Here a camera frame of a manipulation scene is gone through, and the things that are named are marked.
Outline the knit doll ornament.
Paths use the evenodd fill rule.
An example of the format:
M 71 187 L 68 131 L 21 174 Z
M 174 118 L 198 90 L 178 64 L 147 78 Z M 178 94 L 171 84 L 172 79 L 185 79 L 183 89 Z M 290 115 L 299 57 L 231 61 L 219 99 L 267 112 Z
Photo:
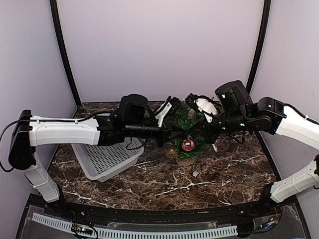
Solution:
M 213 147 L 213 149 L 214 149 L 215 152 L 218 151 L 217 141 L 215 141 L 215 142 L 212 144 L 212 147 Z

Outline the pink ball ornament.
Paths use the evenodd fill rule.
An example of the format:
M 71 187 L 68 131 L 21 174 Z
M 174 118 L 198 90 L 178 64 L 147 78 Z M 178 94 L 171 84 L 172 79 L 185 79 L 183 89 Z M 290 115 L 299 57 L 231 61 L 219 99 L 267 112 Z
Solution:
M 187 151 L 187 152 L 190 152 L 190 151 L 193 151 L 194 148 L 195 148 L 195 143 L 192 139 L 191 136 L 188 136 L 187 139 L 185 139 L 182 144 L 181 144 L 181 148 L 184 150 L 184 151 Z

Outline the small potted christmas tree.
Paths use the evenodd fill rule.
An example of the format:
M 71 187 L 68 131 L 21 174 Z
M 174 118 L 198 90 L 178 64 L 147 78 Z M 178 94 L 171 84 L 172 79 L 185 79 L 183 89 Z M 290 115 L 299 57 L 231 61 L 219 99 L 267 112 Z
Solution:
M 177 137 L 169 143 L 169 148 L 165 153 L 167 158 L 185 165 L 190 165 L 205 151 L 213 148 L 211 144 L 205 142 L 203 136 L 191 131 L 191 128 L 198 123 L 202 117 L 203 115 L 195 112 L 185 102 L 182 102 L 174 116 L 168 118 L 169 122 L 184 129 L 187 136 L 185 138 Z

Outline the brown pine cone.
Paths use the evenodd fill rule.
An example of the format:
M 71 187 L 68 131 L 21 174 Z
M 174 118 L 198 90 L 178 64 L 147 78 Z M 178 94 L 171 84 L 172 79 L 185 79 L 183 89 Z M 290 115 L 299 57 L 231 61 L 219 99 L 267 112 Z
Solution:
M 178 152 L 175 149 L 170 149 L 168 151 L 169 158 L 176 160 L 178 158 Z

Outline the white plastic basket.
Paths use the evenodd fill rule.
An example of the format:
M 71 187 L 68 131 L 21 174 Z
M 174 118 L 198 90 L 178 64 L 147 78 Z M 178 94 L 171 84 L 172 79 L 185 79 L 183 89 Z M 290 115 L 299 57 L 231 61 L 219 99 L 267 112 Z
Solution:
M 85 174 L 90 180 L 105 182 L 134 166 L 144 152 L 137 138 L 111 146 L 72 144 L 72 149 Z

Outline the beige fluffy ornament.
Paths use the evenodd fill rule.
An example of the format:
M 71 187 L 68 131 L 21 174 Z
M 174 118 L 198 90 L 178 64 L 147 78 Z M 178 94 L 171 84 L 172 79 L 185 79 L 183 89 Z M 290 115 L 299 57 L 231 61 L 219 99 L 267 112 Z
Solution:
M 195 110 L 190 109 L 189 112 L 188 112 L 188 116 L 187 116 L 187 117 L 188 117 L 189 119 L 192 119 L 192 118 L 194 117 L 194 115 L 195 115 Z

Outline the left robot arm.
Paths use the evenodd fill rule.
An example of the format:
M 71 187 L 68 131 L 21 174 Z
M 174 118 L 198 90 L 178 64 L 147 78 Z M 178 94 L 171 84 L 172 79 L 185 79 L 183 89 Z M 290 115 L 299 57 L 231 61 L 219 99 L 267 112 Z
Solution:
M 10 123 L 15 128 L 11 135 L 8 162 L 12 169 L 21 171 L 42 198 L 59 217 L 70 213 L 70 205 L 63 201 L 63 193 L 36 159 L 36 147 L 47 144 L 87 144 L 111 146 L 127 137 L 155 139 L 158 146 L 187 132 L 167 117 L 174 115 L 181 105 L 176 97 L 167 100 L 155 111 L 142 95 L 123 96 L 113 112 L 93 113 L 81 119 L 55 119 L 21 112 L 18 120 Z

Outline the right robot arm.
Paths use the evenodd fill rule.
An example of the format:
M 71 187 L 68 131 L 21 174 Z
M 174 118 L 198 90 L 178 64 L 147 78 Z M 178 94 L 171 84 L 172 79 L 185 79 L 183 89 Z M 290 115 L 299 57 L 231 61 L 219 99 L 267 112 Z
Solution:
M 200 126 L 203 137 L 214 143 L 224 133 L 237 131 L 259 132 L 285 136 L 304 143 L 314 149 L 319 147 L 319 123 L 302 114 L 290 104 L 270 97 L 254 103 L 240 80 L 228 82 L 215 90 L 223 111 L 219 113 L 212 100 L 199 96 L 195 107 L 204 114 Z M 307 166 L 291 176 L 267 185 L 254 211 L 265 216 L 287 198 L 319 183 L 319 158 L 315 157 Z

